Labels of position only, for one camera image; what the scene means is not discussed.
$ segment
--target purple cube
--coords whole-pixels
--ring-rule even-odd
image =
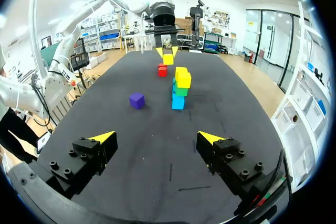
[[[130,102],[132,107],[135,107],[138,110],[145,105],[145,96],[140,93],[131,94]]]

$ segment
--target bolt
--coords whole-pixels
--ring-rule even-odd
[[[256,166],[254,167],[255,170],[261,170],[263,168],[262,162],[258,162]]]
[[[226,155],[225,155],[225,159],[226,159],[226,161],[228,161],[228,162],[230,162],[230,161],[232,160],[232,158],[233,158],[233,155],[232,155],[232,154],[226,154]]]
[[[242,170],[241,172],[240,172],[240,177],[242,178],[242,179],[246,179],[247,177],[248,177],[248,175],[249,175],[250,173],[248,172],[248,170],[247,169],[244,169],[244,170]]]
[[[245,152],[244,152],[244,151],[242,151],[242,150],[240,150],[240,151],[238,152],[238,155],[239,155],[239,157],[244,157],[244,155],[245,155]]]
[[[53,170],[58,170],[58,164],[56,163],[56,161],[50,161],[50,166],[51,166],[51,169]]]
[[[88,160],[89,157],[88,157],[87,154],[83,153],[83,154],[80,155],[80,158],[81,158],[82,160],[86,161],[86,160]]]
[[[67,178],[70,178],[73,173],[72,171],[69,169],[69,168],[66,168],[64,171],[63,171],[64,175],[67,177]]]
[[[22,178],[22,179],[20,180],[20,182],[21,182],[21,185],[23,185],[23,186],[27,184],[27,180],[24,179],[24,178]]]
[[[71,157],[76,157],[77,156],[77,154],[76,154],[76,152],[74,150],[69,150],[69,155]]]

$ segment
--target green cube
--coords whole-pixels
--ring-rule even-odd
[[[186,97],[188,95],[188,89],[178,88],[177,84],[176,84],[176,86],[175,86],[175,93],[179,97]]]

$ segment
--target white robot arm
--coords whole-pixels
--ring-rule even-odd
[[[72,89],[71,81],[77,81],[76,76],[68,70],[68,65],[73,46],[80,36],[78,24],[106,1],[111,1],[138,16],[145,12],[147,21],[154,21],[154,24],[159,27],[174,24],[175,21],[173,0],[91,0],[62,21],[58,26],[58,31],[64,39],[55,51],[48,76],[39,81],[40,91],[44,96],[48,111],[53,113],[53,117],[57,118],[58,122],[65,115],[68,107],[71,107],[65,96]],[[0,100],[7,106],[38,114],[42,119],[48,116],[48,111],[30,85],[0,77]]]

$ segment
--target desk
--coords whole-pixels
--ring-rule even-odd
[[[117,152],[73,201],[129,220],[220,223],[233,217],[240,198],[207,170],[195,150],[197,131],[237,138],[251,158],[264,163],[265,173],[276,166],[278,134],[254,95],[219,57],[178,52],[166,78],[157,76],[161,61],[153,51],[121,58],[65,115],[38,163],[49,169],[51,160],[69,155],[75,139],[115,130]],[[171,109],[176,66],[188,67],[192,75],[183,111]],[[145,95],[140,110],[130,106],[134,92]],[[203,188],[179,190],[195,187]]]

